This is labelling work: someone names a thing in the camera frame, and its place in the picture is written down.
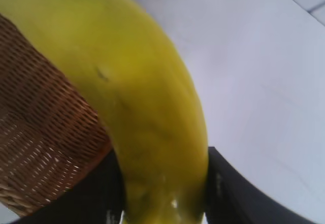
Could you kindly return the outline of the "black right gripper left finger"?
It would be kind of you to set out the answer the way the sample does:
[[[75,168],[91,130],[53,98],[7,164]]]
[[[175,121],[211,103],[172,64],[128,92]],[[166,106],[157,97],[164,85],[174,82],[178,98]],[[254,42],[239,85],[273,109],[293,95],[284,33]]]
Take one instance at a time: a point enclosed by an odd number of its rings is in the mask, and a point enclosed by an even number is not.
[[[114,151],[61,197],[15,223],[121,223],[124,186]]]

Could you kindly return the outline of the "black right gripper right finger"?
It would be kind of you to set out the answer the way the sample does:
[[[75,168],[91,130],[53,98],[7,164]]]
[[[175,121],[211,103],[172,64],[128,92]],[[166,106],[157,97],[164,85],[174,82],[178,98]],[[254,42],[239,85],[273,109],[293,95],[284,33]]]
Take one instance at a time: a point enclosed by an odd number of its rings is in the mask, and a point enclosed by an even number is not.
[[[303,218],[246,180],[210,146],[207,223],[302,223]]]

